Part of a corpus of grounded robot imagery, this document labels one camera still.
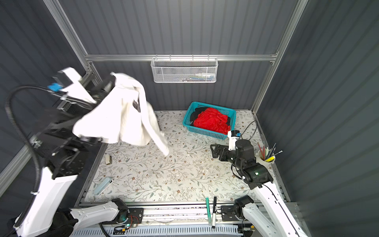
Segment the black t-shirt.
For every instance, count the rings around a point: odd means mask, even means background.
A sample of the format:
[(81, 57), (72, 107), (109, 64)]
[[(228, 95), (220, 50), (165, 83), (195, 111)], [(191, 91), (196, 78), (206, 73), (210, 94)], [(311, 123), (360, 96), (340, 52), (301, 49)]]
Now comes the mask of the black t-shirt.
[(198, 108), (195, 108), (194, 112), (192, 112), (192, 114), (190, 115), (190, 125), (193, 126), (194, 125), (194, 121), (198, 118), (198, 116), (204, 112), (205, 110), (207, 110), (208, 107), (198, 107)]

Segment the red t-shirt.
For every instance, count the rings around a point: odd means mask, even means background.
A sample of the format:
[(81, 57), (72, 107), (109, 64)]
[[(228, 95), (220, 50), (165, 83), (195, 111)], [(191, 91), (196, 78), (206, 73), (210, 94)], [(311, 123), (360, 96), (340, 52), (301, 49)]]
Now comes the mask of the red t-shirt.
[(231, 119), (217, 109), (208, 107), (194, 121), (193, 126), (227, 135), (231, 130)]

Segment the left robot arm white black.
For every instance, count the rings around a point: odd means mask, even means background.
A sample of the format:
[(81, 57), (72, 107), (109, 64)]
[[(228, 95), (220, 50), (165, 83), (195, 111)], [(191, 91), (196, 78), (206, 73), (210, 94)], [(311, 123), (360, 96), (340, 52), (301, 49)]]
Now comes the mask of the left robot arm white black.
[[(86, 90), (82, 77), (69, 67), (58, 72), (55, 80), (47, 87), (19, 86), (5, 100), (7, 117), (29, 150), (35, 167), (31, 198), (15, 218), (12, 233), (19, 237), (68, 237), (95, 224), (131, 227), (130, 211), (119, 198), (83, 209), (60, 207), (66, 192), (82, 172), (89, 149), (104, 141), (98, 135), (75, 135), (74, 125), (100, 106), (114, 88), (115, 77), (109, 76), (93, 89)], [(13, 112), (13, 99), (24, 90), (43, 91), (79, 108), (74, 114), (56, 108), (45, 111), (36, 125), (37, 138), (42, 142), (40, 148), (30, 142)]]

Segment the black marker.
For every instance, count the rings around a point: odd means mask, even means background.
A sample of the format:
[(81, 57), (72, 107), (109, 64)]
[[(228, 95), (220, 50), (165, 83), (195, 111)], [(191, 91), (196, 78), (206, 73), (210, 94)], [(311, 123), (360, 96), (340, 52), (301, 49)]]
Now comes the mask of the black marker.
[(211, 219), (212, 229), (216, 228), (216, 214), (217, 214), (217, 197), (215, 196), (213, 198), (213, 212), (212, 212), (212, 219)]

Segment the green marker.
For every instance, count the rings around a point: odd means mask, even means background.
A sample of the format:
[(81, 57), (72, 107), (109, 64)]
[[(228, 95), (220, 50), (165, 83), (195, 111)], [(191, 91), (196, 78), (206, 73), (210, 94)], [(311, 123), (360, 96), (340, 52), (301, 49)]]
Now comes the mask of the green marker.
[(211, 219), (209, 198), (206, 197), (205, 201), (206, 201), (207, 220), (208, 220), (208, 224), (211, 225), (212, 219)]

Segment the white pen cup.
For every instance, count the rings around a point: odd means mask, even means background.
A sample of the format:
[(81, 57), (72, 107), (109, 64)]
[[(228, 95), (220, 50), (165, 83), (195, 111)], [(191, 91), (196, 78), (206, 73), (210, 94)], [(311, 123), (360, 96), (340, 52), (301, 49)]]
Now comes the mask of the white pen cup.
[(265, 148), (264, 150), (265, 155), (263, 155), (260, 150), (255, 154), (256, 162), (258, 164), (261, 164), (267, 169), (271, 169), (276, 159), (276, 156), (274, 155), (269, 156), (269, 153), (270, 153), (270, 149)]

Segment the white bottle in mesh basket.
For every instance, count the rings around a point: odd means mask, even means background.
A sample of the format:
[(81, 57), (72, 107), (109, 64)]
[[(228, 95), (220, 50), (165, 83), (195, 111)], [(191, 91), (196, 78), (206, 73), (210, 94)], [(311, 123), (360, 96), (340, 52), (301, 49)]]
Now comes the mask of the white bottle in mesh basket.
[(207, 80), (212, 80), (213, 78), (215, 78), (216, 74), (215, 73), (197, 73), (195, 74), (195, 76), (199, 78), (205, 78)]

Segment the white t-shirt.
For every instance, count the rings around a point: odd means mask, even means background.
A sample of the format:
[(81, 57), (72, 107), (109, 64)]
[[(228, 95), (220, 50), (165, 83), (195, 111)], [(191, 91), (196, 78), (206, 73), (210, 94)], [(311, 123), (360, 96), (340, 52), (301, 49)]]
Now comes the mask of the white t-shirt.
[(170, 153), (167, 139), (160, 130), (158, 119), (146, 99), (145, 89), (133, 77), (114, 73), (115, 86), (103, 101), (73, 126), (77, 137), (101, 138), (104, 143), (119, 141), (134, 146), (146, 146), (154, 141), (160, 151)]

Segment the teal plastic basket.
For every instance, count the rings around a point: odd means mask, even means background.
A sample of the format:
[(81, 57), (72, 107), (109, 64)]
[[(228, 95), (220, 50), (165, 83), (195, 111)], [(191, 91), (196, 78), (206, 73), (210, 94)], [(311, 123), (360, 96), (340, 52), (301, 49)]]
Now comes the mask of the teal plastic basket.
[(190, 132), (225, 140), (234, 130), (236, 110), (221, 106), (192, 102), (187, 109), (183, 126)]

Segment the small beige eraser block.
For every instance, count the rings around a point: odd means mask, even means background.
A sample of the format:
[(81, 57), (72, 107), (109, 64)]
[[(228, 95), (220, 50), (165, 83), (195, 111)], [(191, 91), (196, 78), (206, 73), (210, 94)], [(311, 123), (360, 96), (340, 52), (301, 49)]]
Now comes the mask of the small beige eraser block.
[(105, 154), (105, 164), (111, 165), (112, 164), (112, 156), (109, 154)]

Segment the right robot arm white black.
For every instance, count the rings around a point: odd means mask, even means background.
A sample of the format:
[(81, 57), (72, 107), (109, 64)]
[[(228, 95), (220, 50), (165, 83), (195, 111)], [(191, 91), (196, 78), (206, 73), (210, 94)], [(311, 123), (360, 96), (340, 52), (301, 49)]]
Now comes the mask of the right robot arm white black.
[(255, 151), (251, 141), (243, 139), (238, 130), (229, 131), (228, 139), (227, 146), (210, 146), (212, 157), (229, 162), (233, 175), (249, 186), (268, 213), (265, 216), (253, 198), (245, 195), (234, 201), (236, 217), (250, 222), (263, 237), (307, 236), (284, 203), (269, 172), (269, 166), (276, 159), (274, 150), (258, 146)]

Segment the light blue case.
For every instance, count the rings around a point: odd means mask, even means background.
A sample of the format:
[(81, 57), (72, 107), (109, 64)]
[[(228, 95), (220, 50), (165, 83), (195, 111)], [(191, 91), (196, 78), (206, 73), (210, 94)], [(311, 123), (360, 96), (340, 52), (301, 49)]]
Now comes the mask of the light blue case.
[(102, 194), (111, 184), (113, 183), (113, 178), (106, 177), (93, 191), (95, 196)]

